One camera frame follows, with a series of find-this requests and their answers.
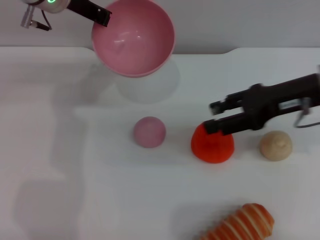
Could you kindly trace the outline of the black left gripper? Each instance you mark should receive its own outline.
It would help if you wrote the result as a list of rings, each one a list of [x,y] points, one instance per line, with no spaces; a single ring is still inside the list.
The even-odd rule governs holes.
[[[108,26],[112,15],[111,11],[90,0],[71,0],[67,9],[104,27]]]

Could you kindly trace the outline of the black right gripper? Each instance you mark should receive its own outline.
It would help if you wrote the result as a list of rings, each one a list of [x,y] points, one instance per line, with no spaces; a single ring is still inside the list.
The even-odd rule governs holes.
[[[223,101],[209,105],[211,113],[219,115],[242,106],[243,113],[203,122],[208,134],[221,132],[230,135],[246,130],[260,130],[277,116],[300,111],[294,122],[298,129],[319,125],[319,122],[301,125],[311,108],[320,105],[320,75],[313,73],[272,86],[255,84],[248,90],[229,94]]]

